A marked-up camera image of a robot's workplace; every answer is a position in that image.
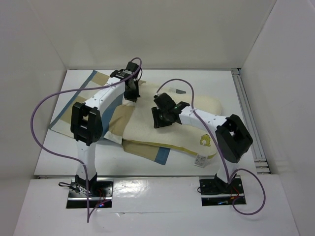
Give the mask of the blue beige striped pillowcase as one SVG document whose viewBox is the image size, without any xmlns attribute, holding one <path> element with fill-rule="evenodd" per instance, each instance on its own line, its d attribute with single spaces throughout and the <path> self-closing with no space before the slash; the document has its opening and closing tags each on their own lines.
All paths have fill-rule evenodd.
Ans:
<svg viewBox="0 0 315 236">
<path fill-rule="evenodd" d="M 95 93 L 95 90 L 76 91 L 61 112 L 50 123 L 49 129 L 73 138 L 73 134 L 70 132 L 72 106 L 75 102 L 85 102 Z M 123 130 L 130 120 L 133 110 L 134 103 L 126 101 L 122 96 L 117 98 L 102 115 L 104 128 L 102 139 L 122 145 L 125 152 L 165 165 L 171 151 L 170 148 L 163 147 L 162 144 L 140 144 L 123 139 Z"/>
</svg>

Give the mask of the cream yellow-edged pillow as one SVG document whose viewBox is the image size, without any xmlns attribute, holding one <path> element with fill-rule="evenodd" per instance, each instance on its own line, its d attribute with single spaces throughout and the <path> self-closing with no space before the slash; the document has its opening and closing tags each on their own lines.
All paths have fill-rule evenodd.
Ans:
<svg viewBox="0 0 315 236">
<path fill-rule="evenodd" d="M 168 127 L 154 128 L 151 108 L 155 106 L 154 95 L 159 85 L 142 82 L 141 97 L 134 105 L 132 115 L 124 129 L 123 139 L 184 151 L 191 155 L 212 157 L 217 148 L 210 135 L 201 129 L 174 123 Z"/>
</svg>

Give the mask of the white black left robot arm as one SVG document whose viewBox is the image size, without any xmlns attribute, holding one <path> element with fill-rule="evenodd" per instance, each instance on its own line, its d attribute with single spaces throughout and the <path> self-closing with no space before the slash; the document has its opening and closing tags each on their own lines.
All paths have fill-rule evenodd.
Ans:
<svg viewBox="0 0 315 236">
<path fill-rule="evenodd" d="M 129 61 L 126 68 L 114 70 L 102 89 L 84 102 L 72 106 L 70 131 L 77 142 L 78 159 L 81 165 L 75 175 L 75 184 L 86 196 L 97 191 L 95 167 L 96 143 L 104 136 L 104 112 L 114 111 L 117 102 L 126 99 L 136 102 L 140 97 L 138 75 L 141 64 Z"/>
</svg>

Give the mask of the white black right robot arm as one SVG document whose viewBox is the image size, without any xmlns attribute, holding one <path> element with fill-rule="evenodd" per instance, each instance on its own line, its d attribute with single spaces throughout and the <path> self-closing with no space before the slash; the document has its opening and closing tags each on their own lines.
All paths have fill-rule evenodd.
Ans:
<svg viewBox="0 0 315 236">
<path fill-rule="evenodd" d="M 221 158 L 221 166 L 214 177 L 215 188 L 221 193 L 227 192 L 236 177 L 241 157 L 253 144 L 240 117 L 235 114 L 229 117 L 213 115 L 183 101 L 176 104 L 167 93 L 156 94 L 154 103 L 154 128 L 178 123 L 204 130 L 210 135 Z"/>
</svg>

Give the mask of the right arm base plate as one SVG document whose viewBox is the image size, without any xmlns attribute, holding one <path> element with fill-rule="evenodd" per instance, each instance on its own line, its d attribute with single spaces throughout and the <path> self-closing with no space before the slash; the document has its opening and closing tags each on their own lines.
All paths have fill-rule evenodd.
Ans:
<svg viewBox="0 0 315 236">
<path fill-rule="evenodd" d="M 201 195 L 203 207 L 246 205 L 246 197 L 243 189 L 242 180 L 237 177 L 228 186 L 216 177 L 202 177 L 199 179 L 197 192 Z"/>
</svg>

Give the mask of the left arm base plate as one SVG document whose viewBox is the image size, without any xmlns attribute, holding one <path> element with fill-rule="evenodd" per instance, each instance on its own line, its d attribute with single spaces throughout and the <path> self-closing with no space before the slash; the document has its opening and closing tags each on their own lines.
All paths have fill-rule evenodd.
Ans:
<svg viewBox="0 0 315 236">
<path fill-rule="evenodd" d="M 87 208 L 85 188 L 77 185 L 72 179 L 70 183 L 59 182 L 59 187 L 68 188 L 67 209 Z M 114 181 L 112 179 L 98 178 L 92 190 L 89 191 L 90 208 L 111 208 Z"/>
</svg>

